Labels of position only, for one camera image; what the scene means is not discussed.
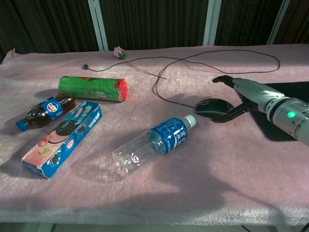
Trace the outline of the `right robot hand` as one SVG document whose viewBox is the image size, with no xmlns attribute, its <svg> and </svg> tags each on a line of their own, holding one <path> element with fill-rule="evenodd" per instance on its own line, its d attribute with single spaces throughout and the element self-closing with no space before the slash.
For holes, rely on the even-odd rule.
<svg viewBox="0 0 309 232">
<path fill-rule="evenodd" d="M 282 100 L 288 99 L 283 93 L 269 87 L 244 78 L 233 78 L 222 75 L 212 80 L 214 83 L 222 82 L 233 88 L 240 96 L 242 104 L 230 110 L 226 115 L 216 116 L 212 119 L 216 123 L 225 123 L 250 111 L 259 111 L 269 114 L 271 108 Z"/>
</svg>

